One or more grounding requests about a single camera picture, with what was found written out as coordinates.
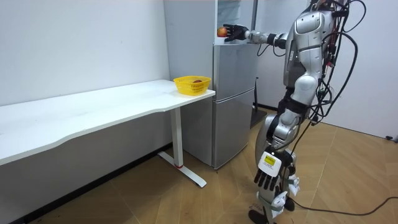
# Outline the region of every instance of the refrigerator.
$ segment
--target refrigerator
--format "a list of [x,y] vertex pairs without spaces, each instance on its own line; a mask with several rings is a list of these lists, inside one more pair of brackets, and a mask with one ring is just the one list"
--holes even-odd
[[[225,44],[216,28],[250,27],[254,7],[254,1],[165,1],[171,79],[210,77],[209,89],[216,91],[213,98],[181,107],[183,149],[215,169],[248,143],[259,62],[258,45]],[[194,27],[195,35],[182,27]]]

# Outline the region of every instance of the yellow basket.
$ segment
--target yellow basket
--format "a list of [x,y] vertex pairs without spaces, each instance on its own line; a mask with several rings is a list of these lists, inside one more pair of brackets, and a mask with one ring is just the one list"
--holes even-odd
[[197,96],[206,92],[209,87],[211,78],[208,77],[199,77],[199,76],[187,76],[175,78],[174,82],[177,86],[178,92],[190,95]]

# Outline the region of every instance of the table leg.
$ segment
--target table leg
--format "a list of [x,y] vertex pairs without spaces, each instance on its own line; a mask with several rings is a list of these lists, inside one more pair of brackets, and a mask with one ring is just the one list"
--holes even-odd
[[170,111],[172,116],[172,135],[173,135],[173,153],[174,165],[177,168],[183,166],[182,159],[182,133],[181,133],[181,109],[175,108]]
[[171,116],[172,116],[171,122],[172,122],[174,158],[169,156],[165,152],[160,152],[158,153],[158,155],[163,159],[165,159],[167,162],[174,165],[179,171],[183,172],[187,177],[191,178],[197,185],[199,185],[200,187],[204,187],[206,185],[206,181],[183,165],[180,108],[171,110]]

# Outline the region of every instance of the floor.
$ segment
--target floor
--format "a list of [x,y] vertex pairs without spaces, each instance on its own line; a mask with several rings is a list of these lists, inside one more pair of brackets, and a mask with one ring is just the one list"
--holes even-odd
[[[154,157],[32,223],[251,223],[248,211],[261,208],[252,181],[259,128],[252,128],[248,146],[218,171],[184,154],[185,165],[207,181],[202,189]],[[308,129],[296,153],[302,190],[295,199],[302,205],[363,213],[398,195],[398,144],[319,124]],[[398,224],[398,200],[366,217],[297,208],[277,223]]]

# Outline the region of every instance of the table top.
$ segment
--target table top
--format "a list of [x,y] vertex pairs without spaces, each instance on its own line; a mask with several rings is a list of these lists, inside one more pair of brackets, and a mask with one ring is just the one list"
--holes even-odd
[[199,96],[183,95],[174,82],[156,80],[0,106],[0,165],[214,95],[212,90]]

